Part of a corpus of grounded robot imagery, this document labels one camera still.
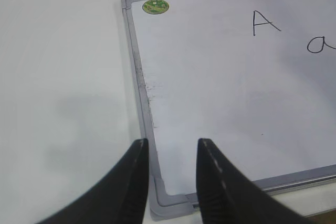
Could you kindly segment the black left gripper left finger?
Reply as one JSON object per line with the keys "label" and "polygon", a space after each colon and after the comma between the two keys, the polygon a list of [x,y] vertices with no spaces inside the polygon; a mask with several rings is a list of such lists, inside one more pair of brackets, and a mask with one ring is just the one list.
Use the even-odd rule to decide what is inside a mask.
{"label": "black left gripper left finger", "polygon": [[149,190],[149,143],[135,140],[85,194],[42,223],[142,223]]}

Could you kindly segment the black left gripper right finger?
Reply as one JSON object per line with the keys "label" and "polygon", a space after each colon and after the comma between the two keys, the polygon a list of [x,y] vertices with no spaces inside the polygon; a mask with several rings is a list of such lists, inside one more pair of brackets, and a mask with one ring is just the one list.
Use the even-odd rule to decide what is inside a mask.
{"label": "black left gripper right finger", "polygon": [[196,192],[203,223],[311,223],[258,188],[208,138],[197,144]]}

